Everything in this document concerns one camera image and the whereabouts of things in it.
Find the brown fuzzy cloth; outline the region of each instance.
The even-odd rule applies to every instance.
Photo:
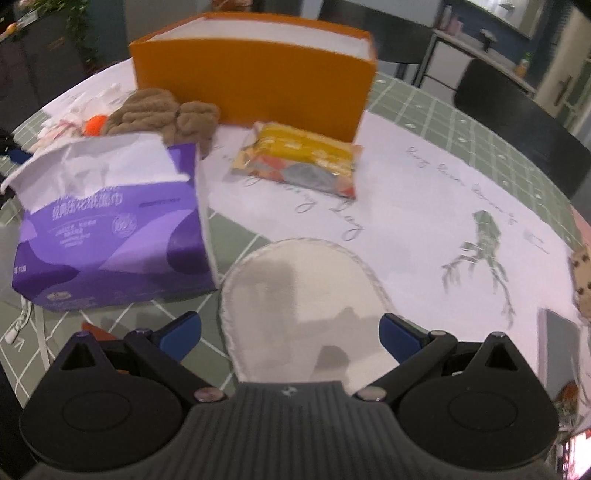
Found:
[[[219,109],[211,103],[180,105],[169,91],[148,88],[130,96],[111,114],[100,133],[159,132],[168,146],[199,143],[205,157],[212,147],[219,118]]]

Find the bottle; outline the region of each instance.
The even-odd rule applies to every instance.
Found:
[[[523,58],[519,62],[519,65],[515,67],[515,74],[520,78],[524,78],[525,74],[527,73],[527,69],[530,68],[530,63],[531,53],[528,52],[525,55],[523,55]]]
[[[439,22],[439,30],[446,31],[449,27],[449,22],[452,19],[452,6],[448,5],[441,14],[441,21]]]

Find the plastic wrapper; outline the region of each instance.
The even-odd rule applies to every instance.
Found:
[[[286,125],[255,123],[233,167],[248,175],[355,198],[362,148]]]

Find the dark cabinet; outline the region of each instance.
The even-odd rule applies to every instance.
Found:
[[[86,78],[66,21],[48,15],[0,43],[0,127],[14,130]]]

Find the door handle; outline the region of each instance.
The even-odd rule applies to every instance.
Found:
[[[562,88],[560,89],[560,93],[558,94],[558,97],[556,97],[556,100],[554,101],[554,106],[558,106],[558,104],[562,100],[562,97],[566,93],[566,90],[569,89],[570,81],[572,79],[573,79],[573,76],[569,75],[569,77],[566,80],[560,80],[558,82],[560,85],[562,85]]]

